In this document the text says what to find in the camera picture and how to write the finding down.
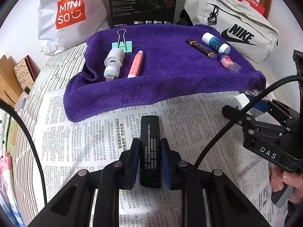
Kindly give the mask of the right hand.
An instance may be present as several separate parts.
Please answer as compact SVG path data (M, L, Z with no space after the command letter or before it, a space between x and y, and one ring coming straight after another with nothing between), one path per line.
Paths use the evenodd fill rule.
M294 190L289 197L291 203L298 205L302 201L302 191L303 191L303 179L302 173L289 173L283 171L278 166L273 165L271 172L271 186L273 191L281 191L283 189L283 184L288 186L293 186Z

